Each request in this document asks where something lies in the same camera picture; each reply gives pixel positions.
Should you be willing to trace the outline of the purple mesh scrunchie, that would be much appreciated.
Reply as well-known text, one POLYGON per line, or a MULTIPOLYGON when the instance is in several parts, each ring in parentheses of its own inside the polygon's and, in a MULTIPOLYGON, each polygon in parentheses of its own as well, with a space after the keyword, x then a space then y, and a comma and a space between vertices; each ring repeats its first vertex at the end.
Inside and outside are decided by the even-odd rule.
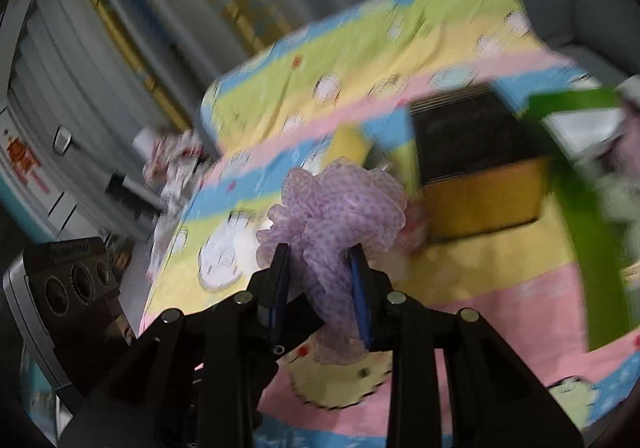
POLYGON ((277 245, 291 248, 290 294, 305 294, 324 326, 314 335, 320 364, 351 364, 366 356, 352 303, 347 251, 361 245, 368 262, 387 253, 409 254, 426 239, 420 202, 408 199, 385 171, 338 159, 318 174, 294 168, 281 201, 268 213, 271 226, 256 234, 257 265, 271 263, 277 245))

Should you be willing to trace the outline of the black upright vacuum cleaner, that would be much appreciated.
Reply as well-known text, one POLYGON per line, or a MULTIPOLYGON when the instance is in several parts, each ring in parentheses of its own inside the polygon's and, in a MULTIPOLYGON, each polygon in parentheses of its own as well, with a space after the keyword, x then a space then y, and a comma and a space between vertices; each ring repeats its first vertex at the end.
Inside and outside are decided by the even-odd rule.
POLYGON ((166 205, 154 191, 94 156, 74 140, 73 133, 68 127, 58 126, 53 138, 52 149, 61 157, 64 157, 70 149, 74 149, 104 171, 108 175, 108 183, 104 193, 131 210, 136 219, 142 215, 146 215, 149 219, 155 219, 166 211, 166 205))

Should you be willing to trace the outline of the yellow green sponge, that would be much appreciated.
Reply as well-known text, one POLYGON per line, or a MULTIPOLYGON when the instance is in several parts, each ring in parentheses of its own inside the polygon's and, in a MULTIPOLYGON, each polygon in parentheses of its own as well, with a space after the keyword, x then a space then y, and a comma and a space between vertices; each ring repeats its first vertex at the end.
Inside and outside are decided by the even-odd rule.
POLYGON ((385 145, 381 138, 368 136, 356 125, 340 125, 322 159, 323 167, 344 159, 368 170, 381 170, 402 186, 408 197, 420 191, 418 156, 413 139, 400 145, 385 145))

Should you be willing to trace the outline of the pile of clothes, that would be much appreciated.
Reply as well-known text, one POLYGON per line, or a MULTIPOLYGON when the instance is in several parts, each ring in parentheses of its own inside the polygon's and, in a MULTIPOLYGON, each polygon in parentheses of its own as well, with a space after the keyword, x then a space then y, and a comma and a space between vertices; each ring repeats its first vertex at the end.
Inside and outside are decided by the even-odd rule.
POLYGON ((178 215, 213 164, 198 133, 187 130, 155 138, 142 175, 147 187, 160 187, 165 212, 178 215))

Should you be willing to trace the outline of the colourful cartoon bed sheet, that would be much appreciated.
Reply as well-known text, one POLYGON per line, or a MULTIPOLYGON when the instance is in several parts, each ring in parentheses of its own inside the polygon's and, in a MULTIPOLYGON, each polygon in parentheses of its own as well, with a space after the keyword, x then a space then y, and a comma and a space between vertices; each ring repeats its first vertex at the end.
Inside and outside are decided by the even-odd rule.
POLYGON ((639 410, 634 102, 521 0, 367 0, 209 86, 141 325, 192 447, 597 447, 639 410))

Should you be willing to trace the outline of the black and gold box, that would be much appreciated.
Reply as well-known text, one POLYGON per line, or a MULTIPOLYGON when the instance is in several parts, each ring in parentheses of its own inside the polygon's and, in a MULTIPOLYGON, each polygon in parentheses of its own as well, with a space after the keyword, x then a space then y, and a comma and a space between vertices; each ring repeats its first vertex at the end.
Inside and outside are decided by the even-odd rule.
POLYGON ((488 83, 409 104, 431 242, 505 231, 541 215, 548 156, 488 83))

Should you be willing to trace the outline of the white paper roll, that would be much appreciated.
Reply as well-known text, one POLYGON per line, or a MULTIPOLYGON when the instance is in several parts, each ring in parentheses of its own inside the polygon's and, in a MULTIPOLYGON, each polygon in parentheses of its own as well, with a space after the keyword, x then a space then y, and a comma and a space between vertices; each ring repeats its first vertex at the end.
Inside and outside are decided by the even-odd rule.
POLYGON ((132 148, 144 161, 153 158, 155 143, 160 139, 160 135, 152 127, 144 127, 132 141, 132 148))

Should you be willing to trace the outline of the grey curtain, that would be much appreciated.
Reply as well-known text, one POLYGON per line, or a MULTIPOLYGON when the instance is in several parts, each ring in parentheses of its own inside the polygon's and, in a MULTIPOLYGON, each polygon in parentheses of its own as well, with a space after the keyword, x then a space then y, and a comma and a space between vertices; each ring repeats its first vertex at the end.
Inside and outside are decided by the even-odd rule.
POLYGON ((119 233, 147 223, 105 194, 80 153, 52 153, 66 125, 82 148, 138 176, 145 127, 198 125, 210 83, 282 37, 355 4, 407 27, 392 0, 1 0, 1 208, 33 241, 119 233))

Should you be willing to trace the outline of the grey sofa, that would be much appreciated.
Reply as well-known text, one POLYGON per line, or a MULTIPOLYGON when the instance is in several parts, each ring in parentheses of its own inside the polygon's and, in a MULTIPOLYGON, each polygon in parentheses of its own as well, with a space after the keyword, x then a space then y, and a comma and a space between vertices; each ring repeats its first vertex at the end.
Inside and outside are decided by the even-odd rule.
POLYGON ((535 34, 597 80, 617 86, 639 73, 636 0, 522 0, 535 34))

